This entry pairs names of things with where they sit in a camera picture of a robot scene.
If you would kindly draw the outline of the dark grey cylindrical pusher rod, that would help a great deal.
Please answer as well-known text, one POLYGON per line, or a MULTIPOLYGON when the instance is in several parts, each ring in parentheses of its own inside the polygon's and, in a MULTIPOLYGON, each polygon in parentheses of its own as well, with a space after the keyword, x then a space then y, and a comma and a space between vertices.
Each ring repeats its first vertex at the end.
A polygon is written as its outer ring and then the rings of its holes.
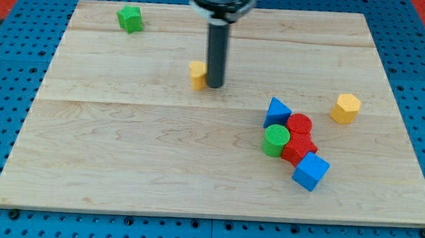
POLYGON ((207 40, 207 85, 213 89, 224 85, 229 24, 212 19, 207 40))

